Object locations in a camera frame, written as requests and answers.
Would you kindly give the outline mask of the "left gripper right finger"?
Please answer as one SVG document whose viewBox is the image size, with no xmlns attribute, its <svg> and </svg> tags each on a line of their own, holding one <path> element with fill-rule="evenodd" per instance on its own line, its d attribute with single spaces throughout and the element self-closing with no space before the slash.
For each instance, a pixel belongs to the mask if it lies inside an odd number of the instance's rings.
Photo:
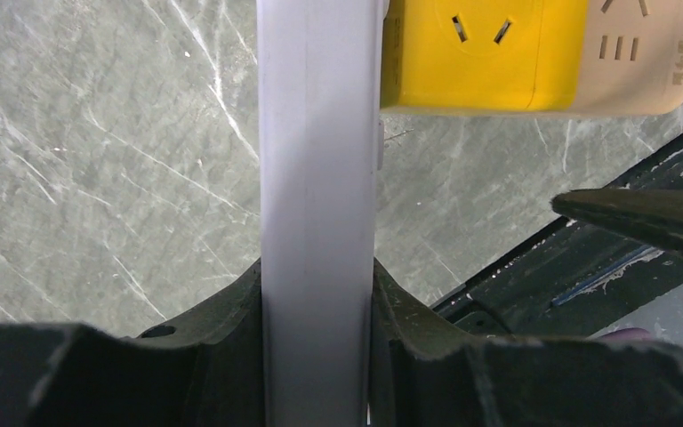
<svg viewBox="0 0 683 427">
<path fill-rule="evenodd" d="M 683 426 L 683 348 L 655 340 L 485 337 L 374 265 L 374 426 Z"/>
</svg>

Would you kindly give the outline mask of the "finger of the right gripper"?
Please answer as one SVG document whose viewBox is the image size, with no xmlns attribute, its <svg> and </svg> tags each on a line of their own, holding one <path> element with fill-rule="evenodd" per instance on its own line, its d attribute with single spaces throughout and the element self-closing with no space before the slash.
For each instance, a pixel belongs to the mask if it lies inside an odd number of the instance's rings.
<svg viewBox="0 0 683 427">
<path fill-rule="evenodd" d="M 683 189 L 576 189 L 552 210 L 683 258 Z"/>
</svg>

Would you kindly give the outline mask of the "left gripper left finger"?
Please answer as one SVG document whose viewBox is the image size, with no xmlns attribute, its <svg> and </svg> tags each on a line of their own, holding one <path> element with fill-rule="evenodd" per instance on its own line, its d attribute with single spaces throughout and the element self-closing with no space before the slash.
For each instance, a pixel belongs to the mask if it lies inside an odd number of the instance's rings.
<svg viewBox="0 0 683 427">
<path fill-rule="evenodd" d="M 0 323 L 0 426 L 262 426 L 261 266 L 136 337 Z"/>
</svg>

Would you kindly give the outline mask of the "beige cube adapter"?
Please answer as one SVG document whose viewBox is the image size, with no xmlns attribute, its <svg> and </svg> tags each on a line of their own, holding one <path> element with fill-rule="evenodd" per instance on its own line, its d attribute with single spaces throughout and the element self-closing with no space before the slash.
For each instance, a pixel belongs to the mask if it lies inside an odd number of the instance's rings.
<svg viewBox="0 0 683 427">
<path fill-rule="evenodd" d="M 661 115 L 683 103 L 683 0 L 593 0 L 570 112 Z"/>
</svg>

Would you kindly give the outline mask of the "yellow cube adapter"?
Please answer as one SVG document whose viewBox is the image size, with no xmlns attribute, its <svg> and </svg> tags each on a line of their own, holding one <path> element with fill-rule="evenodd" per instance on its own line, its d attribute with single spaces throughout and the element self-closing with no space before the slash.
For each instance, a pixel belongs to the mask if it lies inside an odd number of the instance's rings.
<svg viewBox="0 0 683 427">
<path fill-rule="evenodd" d="M 407 114 L 562 111 L 582 60 L 585 1 L 391 1 L 381 107 Z"/>
</svg>

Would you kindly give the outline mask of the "white power strip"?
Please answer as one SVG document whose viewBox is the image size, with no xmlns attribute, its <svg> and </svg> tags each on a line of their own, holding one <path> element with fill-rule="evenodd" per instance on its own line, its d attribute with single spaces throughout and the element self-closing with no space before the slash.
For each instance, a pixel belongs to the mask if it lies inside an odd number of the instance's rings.
<svg viewBox="0 0 683 427">
<path fill-rule="evenodd" d="M 270 426 L 366 422 L 384 1 L 257 4 Z"/>
</svg>

